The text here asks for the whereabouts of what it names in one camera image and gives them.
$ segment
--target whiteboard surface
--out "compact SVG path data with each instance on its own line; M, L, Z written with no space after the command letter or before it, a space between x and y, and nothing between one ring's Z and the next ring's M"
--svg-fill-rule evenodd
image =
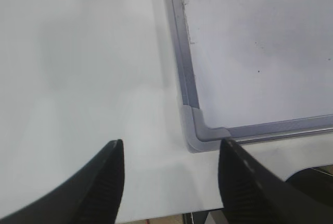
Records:
M183 0L209 127L333 114L331 0Z

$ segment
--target black object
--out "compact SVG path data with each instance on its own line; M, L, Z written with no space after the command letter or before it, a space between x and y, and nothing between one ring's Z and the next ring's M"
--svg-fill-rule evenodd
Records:
M111 141L58 188L0 224L114 223L123 187L123 143Z
M221 141L219 188L230 224L333 223L333 208L277 178L234 140Z
M308 168L292 175L287 181L312 199L333 207L333 175L321 168Z

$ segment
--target white table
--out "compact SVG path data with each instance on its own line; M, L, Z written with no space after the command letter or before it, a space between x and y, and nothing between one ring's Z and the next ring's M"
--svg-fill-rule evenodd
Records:
M218 152L182 136L164 0L0 0L0 216L122 138L118 222L222 207ZM247 145L282 179L333 163L333 135Z

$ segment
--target white surface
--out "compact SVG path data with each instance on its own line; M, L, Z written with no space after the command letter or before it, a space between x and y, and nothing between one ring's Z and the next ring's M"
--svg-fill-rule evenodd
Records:
M331 0L183 0L211 127L333 114Z
M218 152L191 154L182 137L164 0L0 2L0 216L117 138L126 166L118 222L222 206ZM246 148L285 179L333 163L331 139Z

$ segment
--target gray plastic corner piece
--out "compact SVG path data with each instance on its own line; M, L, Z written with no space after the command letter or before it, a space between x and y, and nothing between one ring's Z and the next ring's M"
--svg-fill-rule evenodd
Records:
M219 150L220 140L231 137L226 128L208 128L204 123L202 112L198 108L183 105L182 119L185 138L193 153Z

